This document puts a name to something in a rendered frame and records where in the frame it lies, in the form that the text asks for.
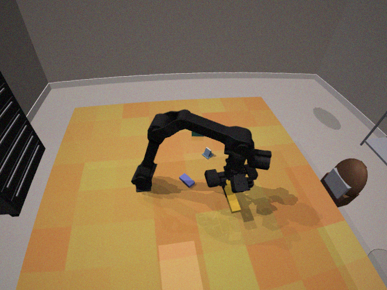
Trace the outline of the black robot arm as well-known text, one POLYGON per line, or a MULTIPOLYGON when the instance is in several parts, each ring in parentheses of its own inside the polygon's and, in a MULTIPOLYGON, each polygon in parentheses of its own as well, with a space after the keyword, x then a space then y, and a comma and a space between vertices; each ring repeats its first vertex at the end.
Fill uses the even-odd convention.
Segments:
MULTIPOLYGON (((152 177, 157 168, 154 163, 159 145, 167 137, 187 129, 222 142, 225 145, 224 154, 229 155, 228 164, 234 169, 240 169, 245 161, 249 167, 268 170, 271 151, 255 149, 250 129, 240 126, 225 126, 207 118, 191 113, 187 109, 168 111, 157 114, 148 129, 148 147, 144 160, 138 165, 132 184, 136 192, 151 191, 152 177)), ((247 171, 233 172, 227 176, 230 180, 232 193, 244 192, 254 186, 254 180, 246 177, 247 171)))

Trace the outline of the blue flat bar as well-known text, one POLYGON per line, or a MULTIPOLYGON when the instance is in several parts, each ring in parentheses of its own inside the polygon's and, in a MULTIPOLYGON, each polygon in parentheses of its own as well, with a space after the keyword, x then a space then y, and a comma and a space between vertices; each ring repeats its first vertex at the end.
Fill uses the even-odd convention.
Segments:
POLYGON ((179 177, 179 180, 186 184, 189 188, 195 184, 195 182, 189 178, 185 173, 179 177))

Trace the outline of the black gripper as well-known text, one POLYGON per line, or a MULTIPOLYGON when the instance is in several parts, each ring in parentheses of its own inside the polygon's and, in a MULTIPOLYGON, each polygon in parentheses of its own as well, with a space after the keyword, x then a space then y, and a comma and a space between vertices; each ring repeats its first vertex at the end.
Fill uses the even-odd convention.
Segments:
POLYGON ((225 185, 227 185, 227 183, 226 183, 227 176, 233 172, 241 173, 243 171, 247 171, 246 174, 248 176, 248 179, 252 179, 252 180, 257 179, 257 177, 258 177, 257 170, 253 167, 249 167, 249 164, 244 165, 240 169, 234 169, 234 168, 229 166, 227 160, 228 160, 228 158, 226 158, 227 164, 226 164, 226 166, 224 166, 224 172, 217 173, 216 169, 205 171, 204 176, 206 178, 206 182, 207 182, 208 187, 221 186, 222 189, 224 189, 225 185))

